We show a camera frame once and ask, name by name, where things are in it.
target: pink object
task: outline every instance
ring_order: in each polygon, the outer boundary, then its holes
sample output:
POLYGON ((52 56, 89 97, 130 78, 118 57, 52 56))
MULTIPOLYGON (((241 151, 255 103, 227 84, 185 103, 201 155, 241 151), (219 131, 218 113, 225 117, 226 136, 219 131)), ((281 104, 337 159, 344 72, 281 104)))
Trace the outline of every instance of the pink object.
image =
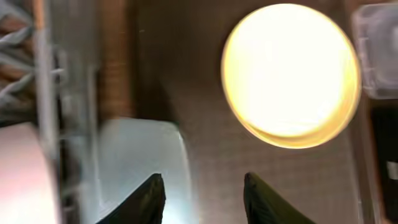
POLYGON ((35 129, 0 129, 0 223, 59 224, 57 192, 35 129))

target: white plastic box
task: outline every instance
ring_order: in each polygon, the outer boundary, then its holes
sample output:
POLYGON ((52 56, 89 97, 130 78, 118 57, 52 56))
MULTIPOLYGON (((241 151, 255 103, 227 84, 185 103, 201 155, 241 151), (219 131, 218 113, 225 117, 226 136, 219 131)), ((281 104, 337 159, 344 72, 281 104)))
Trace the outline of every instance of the white plastic box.
POLYGON ((371 98, 398 98, 398 4, 362 6, 353 30, 363 89, 371 98))

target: plastic container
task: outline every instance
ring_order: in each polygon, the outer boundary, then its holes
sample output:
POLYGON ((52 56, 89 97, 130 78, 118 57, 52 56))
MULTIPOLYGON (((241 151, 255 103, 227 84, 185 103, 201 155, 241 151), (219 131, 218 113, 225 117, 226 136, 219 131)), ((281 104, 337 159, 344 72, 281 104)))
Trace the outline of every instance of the plastic container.
POLYGON ((362 6, 353 28, 363 89, 371 98, 398 98, 398 4, 362 6))

